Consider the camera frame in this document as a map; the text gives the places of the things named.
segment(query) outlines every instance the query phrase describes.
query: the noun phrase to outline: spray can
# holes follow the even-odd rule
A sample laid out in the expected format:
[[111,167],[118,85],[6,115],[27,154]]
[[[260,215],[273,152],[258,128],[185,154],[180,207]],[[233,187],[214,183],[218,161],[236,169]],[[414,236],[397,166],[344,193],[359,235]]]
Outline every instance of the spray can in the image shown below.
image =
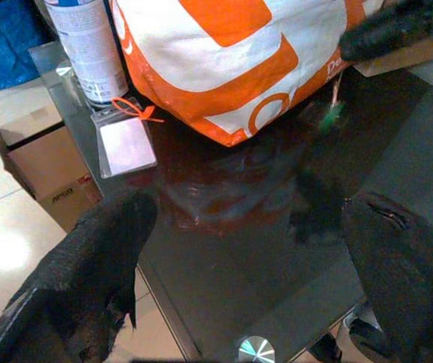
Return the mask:
[[45,0],[85,96],[97,107],[128,91],[104,0]]

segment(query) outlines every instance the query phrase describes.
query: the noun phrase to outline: tiled floor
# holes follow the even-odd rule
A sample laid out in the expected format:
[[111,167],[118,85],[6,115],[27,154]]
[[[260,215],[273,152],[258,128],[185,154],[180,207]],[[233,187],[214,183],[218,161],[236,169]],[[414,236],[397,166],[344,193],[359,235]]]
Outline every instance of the tiled floor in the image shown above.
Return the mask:
[[[0,92],[0,126],[37,109],[43,85],[39,80]],[[39,260],[65,232],[4,171],[0,157],[0,313]],[[130,324],[121,330],[108,361],[127,362],[134,357],[181,358],[147,285],[137,270],[136,294],[138,329]]]

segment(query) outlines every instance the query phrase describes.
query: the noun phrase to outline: orange and white bag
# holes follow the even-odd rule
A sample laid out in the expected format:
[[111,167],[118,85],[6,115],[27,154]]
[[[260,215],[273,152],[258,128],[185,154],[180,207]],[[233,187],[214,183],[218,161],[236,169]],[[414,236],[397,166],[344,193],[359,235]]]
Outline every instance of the orange and white bag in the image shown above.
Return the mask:
[[137,89],[233,146],[346,67],[340,35],[381,3],[113,0],[112,11]]

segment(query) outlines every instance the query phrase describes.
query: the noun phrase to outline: blue bag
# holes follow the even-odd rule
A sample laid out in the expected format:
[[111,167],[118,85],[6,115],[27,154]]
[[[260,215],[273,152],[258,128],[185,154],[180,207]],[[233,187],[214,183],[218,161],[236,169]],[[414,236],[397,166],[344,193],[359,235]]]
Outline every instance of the blue bag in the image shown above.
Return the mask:
[[30,0],[0,2],[0,89],[39,76],[28,49],[47,41]]

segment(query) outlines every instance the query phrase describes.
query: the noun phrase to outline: dark glass tabletop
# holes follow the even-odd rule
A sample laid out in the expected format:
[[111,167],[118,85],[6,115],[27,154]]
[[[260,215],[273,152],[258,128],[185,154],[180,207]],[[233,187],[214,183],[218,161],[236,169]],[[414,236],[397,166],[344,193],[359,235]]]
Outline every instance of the dark glass tabletop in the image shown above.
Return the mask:
[[103,195],[156,198],[140,262],[187,358],[234,361],[259,335],[289,361],[364,299],[342,240],[345,197],[377,191],[433,224],[433,87],[408,72],[347,70],[328,135],[316,124],[329,86],[230,149],[161,112],[149,125],[158,166],[109,179],[90,111],[44,78]]

